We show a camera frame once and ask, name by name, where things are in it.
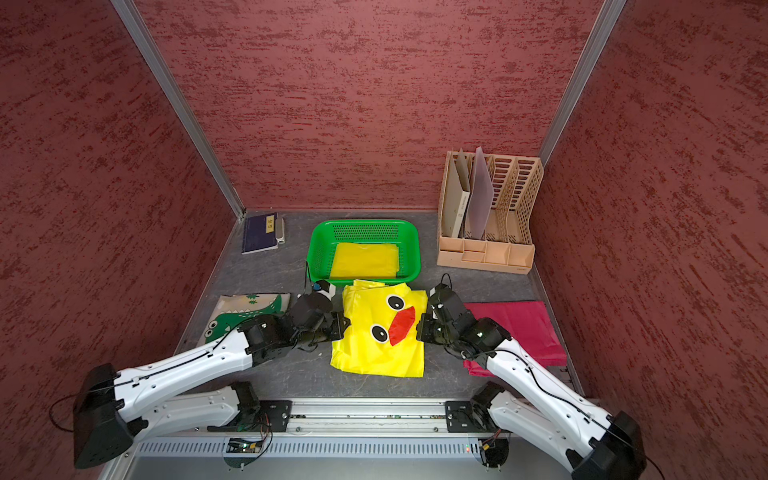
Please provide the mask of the yellow duck raincoat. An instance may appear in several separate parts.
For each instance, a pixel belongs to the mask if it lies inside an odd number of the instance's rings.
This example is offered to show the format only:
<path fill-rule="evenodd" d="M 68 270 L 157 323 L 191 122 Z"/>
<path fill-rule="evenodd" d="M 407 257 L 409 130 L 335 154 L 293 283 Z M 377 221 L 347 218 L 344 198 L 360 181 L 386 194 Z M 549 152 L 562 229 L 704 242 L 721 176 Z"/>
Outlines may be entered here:
<path fill-rule="evenodd" d="M 350 325 L 332 343 L 332 367 L 360 375 L 423 376 L 424 344 L 417 339 L 417 324 L 427 308 L 425 291 L 405 283 L 356 280 L 344 288 L 342 302 Z"/>

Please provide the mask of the plain yellow raincoat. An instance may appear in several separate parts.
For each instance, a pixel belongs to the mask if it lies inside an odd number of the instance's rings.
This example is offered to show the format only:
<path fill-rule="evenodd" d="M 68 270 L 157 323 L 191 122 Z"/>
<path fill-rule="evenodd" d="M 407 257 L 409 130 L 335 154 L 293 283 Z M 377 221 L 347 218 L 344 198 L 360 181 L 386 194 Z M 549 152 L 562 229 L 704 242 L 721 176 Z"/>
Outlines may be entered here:
<path fill-rule="evenodd" d="M 339 243 L 329 277 L 333 280 L 393 279 L 400 268 L 395 244 Z"/>

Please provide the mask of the green dinosaur raincoat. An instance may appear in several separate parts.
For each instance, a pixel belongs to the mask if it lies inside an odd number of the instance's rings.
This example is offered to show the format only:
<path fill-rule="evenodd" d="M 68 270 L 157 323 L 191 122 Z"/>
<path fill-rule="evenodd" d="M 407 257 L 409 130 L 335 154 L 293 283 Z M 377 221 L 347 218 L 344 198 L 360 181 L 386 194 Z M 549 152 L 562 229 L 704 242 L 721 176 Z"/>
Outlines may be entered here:
<path fill-rule="evenodd" d="M 262 314 L 284 314 L 291 301 L 289 293 L 222 295 L 210 315 L 197 346 L 215 342 L 241 322 Z"/>

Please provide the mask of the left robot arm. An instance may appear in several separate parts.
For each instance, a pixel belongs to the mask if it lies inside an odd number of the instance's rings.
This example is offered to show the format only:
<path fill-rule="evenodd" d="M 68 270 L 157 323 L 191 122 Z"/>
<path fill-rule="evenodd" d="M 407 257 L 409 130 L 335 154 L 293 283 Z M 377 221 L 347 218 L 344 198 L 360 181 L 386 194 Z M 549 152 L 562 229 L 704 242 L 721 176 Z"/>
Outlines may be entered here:
<path fill-rule="evenodd" d="M 269 418 L 249 383 L 203 393 L 194 388 L 296 348 L 340 340 L 349 325 L 330 296 L 317 291 L 281 316 L 252 316 L 182 354 L 121 371 L 111 364 L 93 368 L 73 405 L 75 467 L 93 468 L 141 441 L 196 427 L 268 432 Z"/>

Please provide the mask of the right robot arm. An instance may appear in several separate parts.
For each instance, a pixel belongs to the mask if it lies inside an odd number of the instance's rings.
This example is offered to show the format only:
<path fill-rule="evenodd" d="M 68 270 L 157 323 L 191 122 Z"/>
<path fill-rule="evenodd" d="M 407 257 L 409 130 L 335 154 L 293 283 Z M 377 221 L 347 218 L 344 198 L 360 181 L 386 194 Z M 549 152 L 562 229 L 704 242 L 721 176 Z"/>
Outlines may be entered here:
<path fill-rule="evenodd" d="M 477 423 L 525 439 L 572 478 L 638 479 L 647 468 L 641 429 L 631 416 L 612 415 L 578 395 L 495 320 L 476 319 L 448 285 L 430 290 L 417 337 L 504 381 L 473 398 Z"/>

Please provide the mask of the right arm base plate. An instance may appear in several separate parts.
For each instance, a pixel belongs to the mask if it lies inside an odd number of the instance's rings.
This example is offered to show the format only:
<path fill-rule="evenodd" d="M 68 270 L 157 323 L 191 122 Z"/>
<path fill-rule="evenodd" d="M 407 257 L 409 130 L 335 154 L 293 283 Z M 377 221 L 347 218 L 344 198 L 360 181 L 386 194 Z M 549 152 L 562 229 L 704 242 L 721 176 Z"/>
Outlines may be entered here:
<path fill-rule="evenodd" d="M 517 435 L 515 430 L 498 424 L 501 419 L 500 405 L 495 409 L 496 416 L 491 413 L 491 405 L 483 406 L 472 401 L 449 400 L 444 404 L 445 420 L 449 433 L 478 433 L 491 435 L 497 430 L 503 434 Z"/>

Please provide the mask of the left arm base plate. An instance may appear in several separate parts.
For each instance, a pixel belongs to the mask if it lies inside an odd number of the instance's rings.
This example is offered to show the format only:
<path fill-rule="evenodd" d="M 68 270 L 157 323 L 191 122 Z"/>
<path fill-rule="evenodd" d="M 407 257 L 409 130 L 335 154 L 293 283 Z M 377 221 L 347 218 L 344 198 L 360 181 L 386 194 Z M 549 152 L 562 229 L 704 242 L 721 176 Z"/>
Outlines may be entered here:
<path fill-rule="evenodd" d="M 208 432 L 284 433 L 291 417 L 290 400 L 262 400 L 258 409 L 239 412 L 223 426 L 208 426 Z"/>

